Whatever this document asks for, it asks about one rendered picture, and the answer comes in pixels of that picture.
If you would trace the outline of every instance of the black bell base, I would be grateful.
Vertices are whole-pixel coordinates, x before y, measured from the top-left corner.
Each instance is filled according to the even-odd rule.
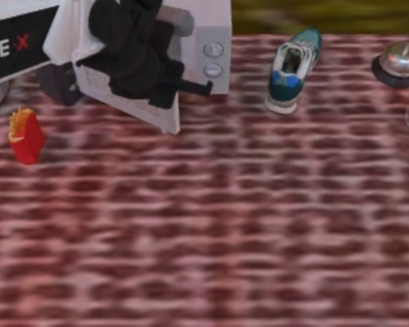
[[[371,65],[371,71],[379,81],[390,87],[396,87],[398,89],[405,89],[409,87],[409,77],[408,78],[395,77],[386,73],[383,70],[382,66],[380,66],[380,56],[374,58]]]

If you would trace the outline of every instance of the shoe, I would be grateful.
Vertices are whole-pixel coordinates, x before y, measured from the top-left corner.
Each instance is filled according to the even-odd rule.
[[[306,76],[315,66],[322,47],[321,33],[305,29],[282,44],[276,52],[268,83],[265,107],[279,114],[291,114]]]

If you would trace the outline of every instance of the white appliance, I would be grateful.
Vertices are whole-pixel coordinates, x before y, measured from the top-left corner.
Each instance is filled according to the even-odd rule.
[[[81,92],[163,132],[177,133],[180,130],[178,96],[171,109],[150,106],[147,99],[120,97],[110,91],[109,76],[77,65],[104,48],[89,31],[89,12],[94,2],[0,0],[0,84],[30,71],[69,65],[63,74],[62,69],[58,76],[46,75],[41,87],[52,82],[48,88],[54,89],[53,93],[69,93],[71,102]],[[185,65],[183,78],[200,84],[212,81],[211,94],[229,91],[231,11],[230,0],[163,0],[157,15],[158,20],[175,26],[168,54]]]

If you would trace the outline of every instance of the green background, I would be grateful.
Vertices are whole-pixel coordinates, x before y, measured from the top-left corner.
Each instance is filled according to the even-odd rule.
[[[409,0],[232,0],[236,34],[409,34]]]

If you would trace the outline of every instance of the red brick surface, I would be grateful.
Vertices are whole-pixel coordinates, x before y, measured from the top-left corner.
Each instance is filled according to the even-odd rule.
[[[0,107],[0,327],[409,327],[408,90],[369,70],[392,37],[325,37],[292,116],[262,107],[282,37],[236,37],[232,91],[182,131],[33,76]],[[17,104],[48,136],[7,144]]]

